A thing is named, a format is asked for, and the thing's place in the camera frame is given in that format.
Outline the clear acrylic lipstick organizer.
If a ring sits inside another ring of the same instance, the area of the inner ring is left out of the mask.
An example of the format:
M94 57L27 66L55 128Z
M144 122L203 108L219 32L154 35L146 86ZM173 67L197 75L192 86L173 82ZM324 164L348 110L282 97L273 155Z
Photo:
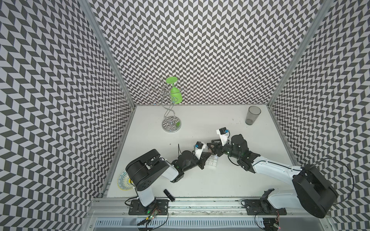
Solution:
M218 163L218 156L211 155L208 160L206 161L206 168L216 168Z

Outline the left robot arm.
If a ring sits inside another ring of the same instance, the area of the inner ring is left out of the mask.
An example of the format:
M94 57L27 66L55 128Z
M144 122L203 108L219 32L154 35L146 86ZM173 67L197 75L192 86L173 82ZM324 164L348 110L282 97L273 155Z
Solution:
M159 177L176 183L183 178L186 171L195 167L204 169L211 155L210 152L201 152L200 157L197 157L194 151L185 150L176 160L169 162L153 149L131 161L125 170L135 187L141 205L148 207L155 201L151 185Z

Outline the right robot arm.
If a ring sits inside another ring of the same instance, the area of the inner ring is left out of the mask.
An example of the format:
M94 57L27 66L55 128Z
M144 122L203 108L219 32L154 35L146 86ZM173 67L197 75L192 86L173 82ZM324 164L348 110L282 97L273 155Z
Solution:
M292 166L269 160L248 148L241 134L230 141L224 138L207 143L213 155L235 158L245 171L262 174L288 184L291 189L269 189L260 198L265 213L275 209L304 209L316 218L324 218L335 204L338 193L314 165Z

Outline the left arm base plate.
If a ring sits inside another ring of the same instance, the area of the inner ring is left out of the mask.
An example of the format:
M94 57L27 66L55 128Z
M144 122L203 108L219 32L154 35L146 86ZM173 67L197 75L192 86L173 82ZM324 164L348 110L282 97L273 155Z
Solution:
M144 207L139 199L132 200L129 206L129 215L150 215L157 211L158 215L167 215L170 200L155 199L150 205Z

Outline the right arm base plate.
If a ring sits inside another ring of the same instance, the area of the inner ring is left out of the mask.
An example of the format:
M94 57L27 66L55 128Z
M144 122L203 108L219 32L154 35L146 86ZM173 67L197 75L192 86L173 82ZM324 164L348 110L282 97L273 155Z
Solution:
M248 215L287 215L285 208L276 209L267 200L245 199L241 202Z

